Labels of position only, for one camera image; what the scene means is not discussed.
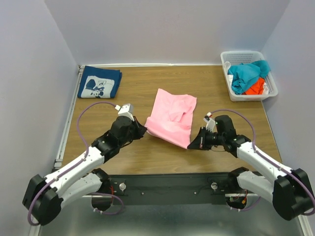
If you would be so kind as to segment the pink t-shirt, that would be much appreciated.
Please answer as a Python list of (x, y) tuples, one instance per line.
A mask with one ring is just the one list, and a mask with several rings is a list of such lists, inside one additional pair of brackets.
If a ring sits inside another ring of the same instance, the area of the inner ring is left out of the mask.
[(173, 95), (159, 88), (151, 115), (147, 118), (147, 132), (186, 149), (190, 144), (193, 111), (197, 98), (188, 94)]

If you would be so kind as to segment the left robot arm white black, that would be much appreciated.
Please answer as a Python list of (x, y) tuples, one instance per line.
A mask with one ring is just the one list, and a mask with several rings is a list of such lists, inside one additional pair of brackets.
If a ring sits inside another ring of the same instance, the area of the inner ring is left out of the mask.
[(28, 223), (47, 225), (70, 202), (86, 194), (98, 194), (107, 179), (96, 167), (116, 156), (134, 140), (143, 138), (146, 131), (136, 117), (118, 116), (111, 128), (96, 138), (79, 157), (45, 177), (33, 176), (22, 200), (28, 210)]

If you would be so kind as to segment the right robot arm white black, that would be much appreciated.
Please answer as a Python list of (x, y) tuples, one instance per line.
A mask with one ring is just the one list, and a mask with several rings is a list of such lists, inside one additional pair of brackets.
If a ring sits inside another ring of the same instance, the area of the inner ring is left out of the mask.
[(229, 173), (228, 183), (232, 189), (249, 190), (270, 202), (280, 217), (289, 221), (315, 213), (315, 196), (308, 178), (302, 169), (292, 169), (277, 162), (261, 151), (248, 137), (238, 135), (232, 119), (227, 115), (213, 118), (208, 113), (196, 138), (188, 149), (210, 150), (214, 146), (223, 149), (252, 167), (259, 174), (246, 168)]

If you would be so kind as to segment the folded blue printed t-shirt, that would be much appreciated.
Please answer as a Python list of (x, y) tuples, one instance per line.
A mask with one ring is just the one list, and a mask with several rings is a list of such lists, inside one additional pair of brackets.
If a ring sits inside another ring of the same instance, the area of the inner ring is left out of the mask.
[(120, 86), (122, 75), (120, 70), (85, 66), (77, 97), (114, 98)]

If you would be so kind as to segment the orange t-shirt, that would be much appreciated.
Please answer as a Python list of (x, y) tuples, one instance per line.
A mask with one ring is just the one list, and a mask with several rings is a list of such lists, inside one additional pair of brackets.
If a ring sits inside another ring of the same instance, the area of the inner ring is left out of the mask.
[(262, 95), (264, 91), (265, 80), (259, 78), (255, 84), (253, 84), (243, 95)]

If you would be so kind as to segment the teal t-shirt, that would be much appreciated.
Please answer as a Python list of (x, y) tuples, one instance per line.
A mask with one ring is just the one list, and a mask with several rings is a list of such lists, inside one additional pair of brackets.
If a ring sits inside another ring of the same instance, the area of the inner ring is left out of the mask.
[[(232, 65), (229, 69), (229, 74), (233, 75), (231, 89), (236, 95), (243, 95), (260, 77), (265, 80), (269, 72), (270, 67), (265, 60)], [(269, 89), (265, 81), (262, 95), (267, 95), (268, 93)]]

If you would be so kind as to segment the white garment in basket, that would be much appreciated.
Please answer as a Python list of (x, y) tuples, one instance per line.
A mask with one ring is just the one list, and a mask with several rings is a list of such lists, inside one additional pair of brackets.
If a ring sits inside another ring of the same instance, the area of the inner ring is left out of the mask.
[(229, 69), (231, 68), (231, 63), (229, 61), (226, 61), (223, 64), (223, 71), (225, 73), (226, 79), (229, 83), (229, 86), (232, 85), (232, 81), (233, 81), (233, 75), (229, 74)]

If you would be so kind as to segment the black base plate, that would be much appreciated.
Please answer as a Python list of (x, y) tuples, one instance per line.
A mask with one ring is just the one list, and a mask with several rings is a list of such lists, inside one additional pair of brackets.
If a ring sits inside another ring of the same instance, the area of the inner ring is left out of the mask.
[(106, 178), (99, 192), (119, 197), (93, 200), (92, 205), (100, 209), (121, 202), (125, 206), (213, 204), (240, 209), (249, 203), (247, 192), (230, 185), (226, 172), (112, 175)]

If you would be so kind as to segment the aluminium frame rail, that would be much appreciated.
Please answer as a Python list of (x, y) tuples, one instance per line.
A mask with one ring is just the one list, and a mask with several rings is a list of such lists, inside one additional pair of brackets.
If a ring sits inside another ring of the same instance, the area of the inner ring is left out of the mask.
[[(80, 85), (80, 81), (81, 81), (81, 78), (82, 78), (82, 73), (84, 71), (84, 67), (85, 66), (83, 66), (83, 65), (79, 65), (78, 66), (76, 87), (74, 89), (74, 94), (72, 96), (72, 100), (71, 100), (69, 111), (68, 111), (68, 114), (67, 114), (67, 117), (66, 117), (66, 121), (65, 121), (64, 129), (63, 129), (61, 141), (60, 141), (60, 144), (59, 144), (59, 147), (58, 147), (58, 151), (57, 151), (57, 155), (56, 155), (56, 158), (55, 158), (55, 161), (54, 161), (54, 165), (53, 165), (52, 171), (60, 169), (61, 164), (63, 162), (64, 151), (65, 151), (65, 147), (66, 147), (66, 142), (67, 142), (69, 129), (70, 129), (71, 121), (72, 121), (72, 117), (73, 117), (74, 107), (75, 107), (75, 103), (76, 103), (77, 93), (78, 93), (78, 90), (79, 90), (79, 85)], [(46, 190), (48, 188), (48, 186), (47, 187), (45, 187), (45, 186), (46, 186), (46, 184), (44, 184), (43, 188), (40, 189), (40, 191), (43, 190), (40, 193), (44, 193), (44, 190)], [(32, 216), (32, 209), (29, 209), (29, 211), (28, 211), (27, 220), (28, 220), (28, 223), (31, 226), (31, 229), (30, 229), (30, 233), (31, 233), (32, 230), (33, 230), (33, 227), (38, 227), (39, 226), (39, 223), (38, 223), (37, 220), (33, 221), (34, 217)]]

